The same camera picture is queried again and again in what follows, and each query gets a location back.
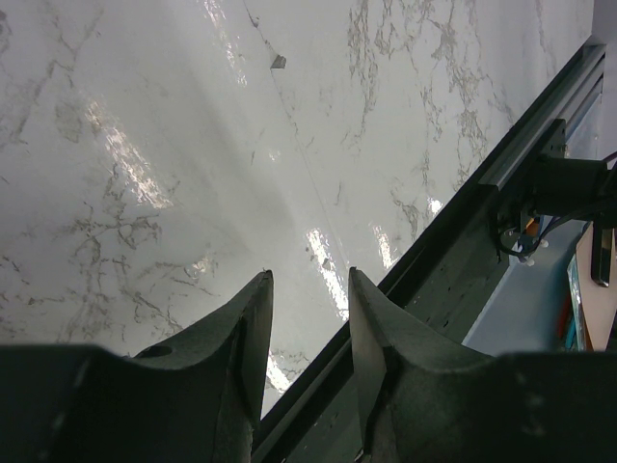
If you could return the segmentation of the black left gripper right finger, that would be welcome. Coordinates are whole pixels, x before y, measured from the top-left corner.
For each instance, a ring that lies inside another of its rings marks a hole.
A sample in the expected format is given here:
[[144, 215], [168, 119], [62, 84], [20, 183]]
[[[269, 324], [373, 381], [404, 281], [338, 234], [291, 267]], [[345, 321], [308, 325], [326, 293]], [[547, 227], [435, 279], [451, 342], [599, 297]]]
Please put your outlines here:
[[371, 462], [612, 462], [616, 357], [492, 357], [431, 329], [358, 269], [349, 327]]

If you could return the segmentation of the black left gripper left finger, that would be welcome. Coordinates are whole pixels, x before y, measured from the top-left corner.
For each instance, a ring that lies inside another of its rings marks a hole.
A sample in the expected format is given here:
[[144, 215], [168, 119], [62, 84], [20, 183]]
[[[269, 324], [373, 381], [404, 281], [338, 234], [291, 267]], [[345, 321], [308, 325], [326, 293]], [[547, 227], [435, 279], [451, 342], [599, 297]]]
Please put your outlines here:
[[5, 462], [247, 462], [261, 417], [274, 278], [138, 355], [1, 349]]

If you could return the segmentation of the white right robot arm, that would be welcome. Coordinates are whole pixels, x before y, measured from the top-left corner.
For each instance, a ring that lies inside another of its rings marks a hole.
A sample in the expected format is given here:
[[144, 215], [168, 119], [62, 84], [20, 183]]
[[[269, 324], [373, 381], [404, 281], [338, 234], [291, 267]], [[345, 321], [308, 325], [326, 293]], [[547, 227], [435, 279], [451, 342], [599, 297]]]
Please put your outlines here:
[[566, 128], [563, 119], [554, 120], [500, 189], [491, 232], [502, 253], [528, 257], [574, 220], [616, 227], [616, 169], [604, 160], [567, 158]]

